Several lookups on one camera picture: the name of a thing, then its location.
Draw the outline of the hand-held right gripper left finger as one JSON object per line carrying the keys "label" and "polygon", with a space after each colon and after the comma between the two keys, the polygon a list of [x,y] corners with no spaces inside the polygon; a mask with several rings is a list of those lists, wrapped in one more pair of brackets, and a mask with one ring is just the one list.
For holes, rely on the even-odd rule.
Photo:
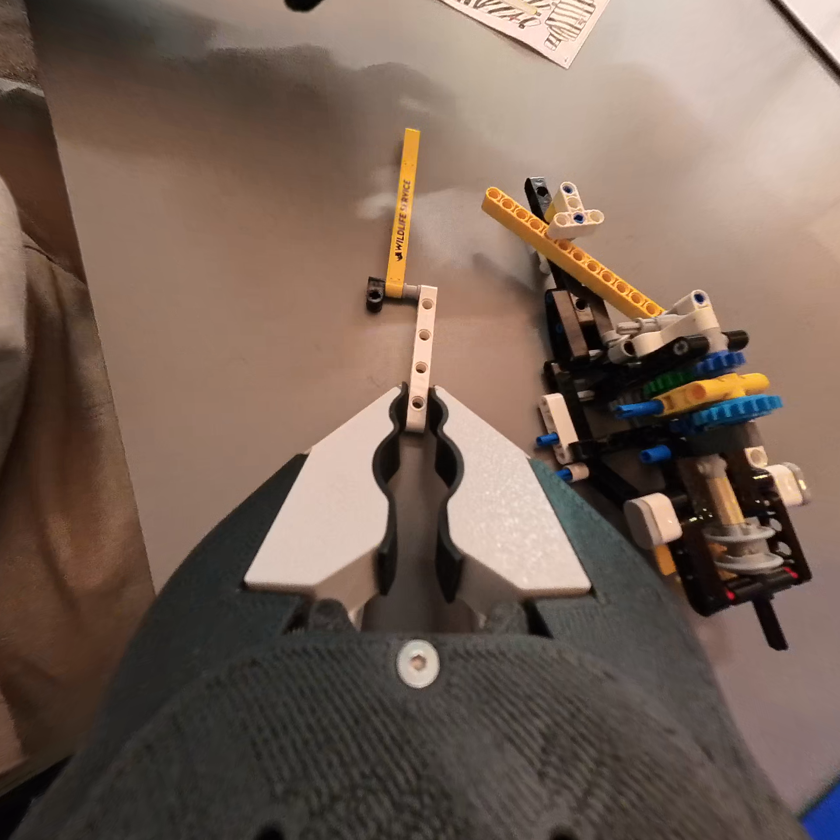
{"label": "hand-held right gripper left finger", "polygon": [[305,454],[245,574],[253,591],[343,605],[354,625],[396,577],[403,389],[395,386]]}

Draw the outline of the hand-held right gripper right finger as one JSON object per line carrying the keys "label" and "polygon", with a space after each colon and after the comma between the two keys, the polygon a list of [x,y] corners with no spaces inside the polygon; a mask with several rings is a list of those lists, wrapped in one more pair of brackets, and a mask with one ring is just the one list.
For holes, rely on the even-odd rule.
{"label": "hand-held right gripper right finger", "polygon": [[498,605],[590,594],[530,457],[443,387],[429,397],[434,466],[447,488],[434,560],[445,600],[483,627]]}

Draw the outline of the yellow and white lego beam assembly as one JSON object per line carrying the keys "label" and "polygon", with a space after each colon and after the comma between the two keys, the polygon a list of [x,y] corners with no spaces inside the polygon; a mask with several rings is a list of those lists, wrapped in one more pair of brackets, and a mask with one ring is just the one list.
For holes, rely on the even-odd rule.
{"label": "yellow and white lego beam assembly", "polygon": [[387,299],[407,301],[416,305],[405,425],[410,434],[422,434],[426,431],[438,303],[437,288],[415,286],[406,282],[420,139],[421,134],[418,130],[405,129],[386,273],[383,279],[369,278],[365,292],[365,306],[368,312],[379,312]]}

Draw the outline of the large lego technic model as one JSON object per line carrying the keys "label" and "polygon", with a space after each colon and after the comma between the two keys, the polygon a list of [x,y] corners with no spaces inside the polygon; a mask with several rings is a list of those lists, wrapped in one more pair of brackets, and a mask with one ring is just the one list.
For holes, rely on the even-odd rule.
{"label": "large lego technic model", "polygon": [[749,335],[723,329],[704,290],[663,307],[589,254],[581,238],[604,215],[572,182],[524,190],[520,204],[490,186],[481,208],[545,265],[535,448],[622,513],[696,613],[749,605],[767,645],[787,650],[774,598],[812,579],[790,516],[811,494],[798,465],[767,455],[757,421],[783,403],[745,371]]}

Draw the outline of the lego sticker sheet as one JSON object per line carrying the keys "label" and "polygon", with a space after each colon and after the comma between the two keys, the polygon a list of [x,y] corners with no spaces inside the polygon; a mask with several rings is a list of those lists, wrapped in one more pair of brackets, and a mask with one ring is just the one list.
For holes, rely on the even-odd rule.
{"label": "lego sticker sheet", "polygon": [[444,1],[478,24],[568,69],[607,1]]}

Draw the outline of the person's beige clothing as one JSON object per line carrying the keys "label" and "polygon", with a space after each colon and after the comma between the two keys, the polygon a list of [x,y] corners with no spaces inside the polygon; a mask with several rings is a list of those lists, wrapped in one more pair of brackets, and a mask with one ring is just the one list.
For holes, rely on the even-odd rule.
{"label": "person's beige clothing", "polygon": [[25,2],[2,2],[2,792],[74,752],[154,599]]}

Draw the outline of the blue flat thing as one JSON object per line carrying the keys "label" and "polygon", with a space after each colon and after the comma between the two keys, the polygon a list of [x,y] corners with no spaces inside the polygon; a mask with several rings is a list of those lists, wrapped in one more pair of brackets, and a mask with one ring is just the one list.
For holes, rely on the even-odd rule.
{"label": "blue flat thing", "polygon": [[804,809],[800,823],[811,839],[839,839],[839,782]]}

